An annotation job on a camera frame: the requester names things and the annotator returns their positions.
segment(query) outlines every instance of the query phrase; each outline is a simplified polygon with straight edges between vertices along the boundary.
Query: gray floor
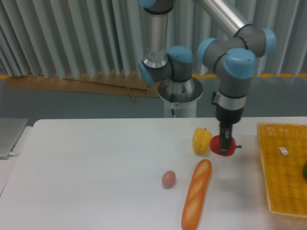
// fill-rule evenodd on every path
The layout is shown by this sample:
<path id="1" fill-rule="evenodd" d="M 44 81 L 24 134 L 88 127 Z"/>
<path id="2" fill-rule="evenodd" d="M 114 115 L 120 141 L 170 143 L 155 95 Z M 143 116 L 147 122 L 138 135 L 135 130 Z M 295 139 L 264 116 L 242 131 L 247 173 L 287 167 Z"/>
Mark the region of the gray floor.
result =
<path id="1" fill-rule="evenodd" d="M 39 119 L 60 118 L 148 118 L 163 117 L 159 98 L 57 92 L 4 87 L 0 80 L 0 117 Z M 204 92 L 198 101 L 197 117 L 213 117 L 212 91 L 217 79 L 201 79 Z M 307 116 L 307 79 L 257 78 L 252 80 L 243 116 Z"/>

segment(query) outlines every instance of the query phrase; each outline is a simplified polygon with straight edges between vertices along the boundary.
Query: white label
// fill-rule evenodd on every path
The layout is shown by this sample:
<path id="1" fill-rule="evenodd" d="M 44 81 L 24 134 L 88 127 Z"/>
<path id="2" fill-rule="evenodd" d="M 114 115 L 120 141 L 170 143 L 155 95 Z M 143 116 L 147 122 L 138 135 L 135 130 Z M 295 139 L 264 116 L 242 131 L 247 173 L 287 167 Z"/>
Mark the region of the white label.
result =
<path id="1" fill-rule="evenodd" d="M 179 103 L 178 102 L 171 102 L 171 109 L 179 109 Z"/>
<path id="2" fill-rule="evenodd" d="M 163 60 L 164 55 L 165 55 L 165 49 L 154 52 L 150 50 L 149 48 L 146 48 L 146 57 L 150 59 L 151 61 L 161 61 Z"/>
<path id="3" fill-rule="evenodd" d="M 279 147 L 279 150 L 282 152 L 284 156 L 289 155 L 289 152 L 285 147 Z"/>

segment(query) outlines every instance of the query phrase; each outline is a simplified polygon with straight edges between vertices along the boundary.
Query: blue joint cap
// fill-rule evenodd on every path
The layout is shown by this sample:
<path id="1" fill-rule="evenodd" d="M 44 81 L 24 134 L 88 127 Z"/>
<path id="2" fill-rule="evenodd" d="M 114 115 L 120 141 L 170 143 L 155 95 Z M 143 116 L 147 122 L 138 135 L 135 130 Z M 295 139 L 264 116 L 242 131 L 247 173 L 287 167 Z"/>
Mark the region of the blue joint cap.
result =
<path id="1" fill-rule="evenodd" d="M 273 30 L 262 29 L 265 35 L 265 50 L 264 55 L 273 53 L 277 47 L 277 39 Z"/>
<path id="2" fill-rule="evenodd" d="M 193 53 L 185 46 L 173 46 L 168 51 L 169 56 L 181 62 L 193 62 Z"/>
<path id="3" fill-rule="evenodd" d="M 152 77 L 149 75 L 149 73 L 147 72 L 147 69 L 145 68 L 143 62 L 139 62 L 139 70 L 141 72 L 141 75 L 144 79 L 144 81 L 147 83 L 147 84 L 154 84 L 154 81 L 152 79 Z"/>
<path id="4" fill-rule="evenodd" d="M 215 38 L 207 38 L 207 39 L 203 40 L 200 43 L 200 45 L 198 46 L 197 56 L 198 56 L 198 59 L 201 61 L 201 63 L 203 63 L 203 58 L 205 57 L 205 53 L 207 51 L 207 48 L 214 41 L 217 41 L 217 40 Z"/>
<path id="5" fill-rule="evenodd" d="M 143 8 L 150 8 L 155 4 L 156 0 L 139 0 L 139 4 Z"/>
<path id="6" fill-rule="evenodd" d="M 256 56 L 250 50 L 233 48 L 225 54 L 223 65 L 231 76 L 247 79 L 256 71 Z"/>

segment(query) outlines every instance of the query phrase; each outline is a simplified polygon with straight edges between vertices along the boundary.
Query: green vegetable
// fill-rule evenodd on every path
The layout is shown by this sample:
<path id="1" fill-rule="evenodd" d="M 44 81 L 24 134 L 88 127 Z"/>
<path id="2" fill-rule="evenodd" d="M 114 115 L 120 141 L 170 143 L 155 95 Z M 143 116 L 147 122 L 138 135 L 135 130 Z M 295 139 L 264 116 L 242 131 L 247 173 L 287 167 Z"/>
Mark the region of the green vegetable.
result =
<path id="1" fill-rule="evenodd" d="M 304 167 L 303 167 L 303 175 L 307 179 L 307 162 L 304 164 Z"/>

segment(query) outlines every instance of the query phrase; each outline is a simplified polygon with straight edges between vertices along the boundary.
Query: vertical blinds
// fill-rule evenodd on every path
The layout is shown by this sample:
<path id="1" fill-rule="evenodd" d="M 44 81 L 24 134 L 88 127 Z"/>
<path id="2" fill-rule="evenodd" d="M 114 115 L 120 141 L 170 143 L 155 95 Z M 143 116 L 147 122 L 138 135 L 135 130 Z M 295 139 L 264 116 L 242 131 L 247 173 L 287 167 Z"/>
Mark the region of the vertical blinds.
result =
<path id="1" fill-rule="evenodd" d="M 274 30 L 277 50 L 258 59 L 262 72 L 307 72 L 306 0 L 229 0 L 258 28 Z M 64 78 L 98 71 L 137 70 L 145 49 L 145 11 L 138 0 L 0 0 L 0 71 Z M 228 37 L 191 0 L 175 0 L 169 13 L 166 48 L 194 53 L 194 74 L 208 70 L 197 60 L 199 43 Z"/>

